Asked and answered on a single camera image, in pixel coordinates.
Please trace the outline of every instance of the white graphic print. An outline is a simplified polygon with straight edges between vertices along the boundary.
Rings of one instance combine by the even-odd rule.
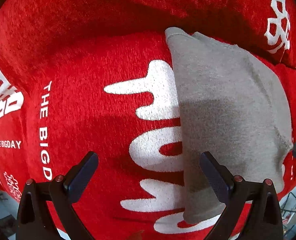
[[[158,212],[184,207],[183,186],[155,179],[143,179],[140,186],[155,198],[123,200],[120,202],[123,208],[136,212]]]
[[[154,102],[136,110],[136,115],[143,120],[166,120],[179,117],[178,99],[174,73],[170,65],[163,60],[149,63],[147,76],[144,78],[115,83],[104,88],[111,94],[134,94],[151,92]],[[164,156],[159,150],[163,145],[181,141],[179,126],[165,127],[145,132],[136,137],[129,146],[132,160],[140,167],[157,172],[175,172],[183,170],[182,154]],[[184,187],[155,179],[143,179],[141,188],[153,195],[148,199],[128,199],[120,205],[135,212],[158,212],[184,208]],[[202,221],[189,228],[179,228],[183,221],[183,212],[159,218],[154,229],[163,234],[180,234],[202,230],[214,225],[219,216]]]
[[[163,60],[151,61],[146,77],[106,86],[104,91],[118,95],[151,92],[154,97],[153,103],[136,110],[136,115],[143,120],[179,117],[174,73],[170,65]]]
[[[12,86],[0,71],[0,118],[5,114],[21,109],[24,96],[16,90],[16,87]]]
[[[10,193],[13,195],[13,197],[20,201],[21,199],[21,192],[18,187],[18,181],[14,178],[13,175],[8,176],[7,172],[4,172],[4,176],[7,181],[8,188],[10,190]]]
[[[280,2],[282,5],[282,11],[279,11],[277,7],[277,2]],[[284,51],[286,49],[290,49],[290,41],[288,39],[289,36],[289,30],[290,30],[290,21],[289,21],[289,14],[286,11],[286,0],[271,0],[270,4],[271,8],[275,12],[277,18],[268,18],[268,25],[267,25],[267,31],[264,34],[267,37],[268,45],[276,45],[278,42],[278,39],[280,37],[281,43],[275,47],[274,49],[268,50],[268,52],[274,54],[276,53],[283,45]],[[286,19],[286,29],[284,30],[281,26],[281,20]],[[275,24],[276,25],[276,33],[275,35],[272,35],[270,32],[270,25]]]

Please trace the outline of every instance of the bolt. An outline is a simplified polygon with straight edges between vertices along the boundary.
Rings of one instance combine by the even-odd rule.
[[[265,179],[265,182],[267,185],[271,186],[272,185],[272,180],[271,179]]]
[[[64,176],[63,176],[63,175],[58,175],[58,176],[55,178],[55,180],[56,180],[57,182],[61,182],[61,181],[63,181],[63,179],[64,179]]]
[[[236,182],[242,182],[243,177],[240,176],[240,175],[236,175],[236,176],[234,176],[234,179],[235,179]]]
[[[30,184],[32,184],[33,183],[33,179],[28,179],[27,181],[26,181],[26,184],[27,185],[30,185]]]

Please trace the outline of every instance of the gray fabric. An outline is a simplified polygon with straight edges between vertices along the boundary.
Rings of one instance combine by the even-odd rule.
[[[198,165],[210,151],[233,175],[283,189],[281,165],[292,148],[288,101],[278,77],[249,52],[208,38],[166,30],[182,128],[184,219],[193,224],[220,214]]]

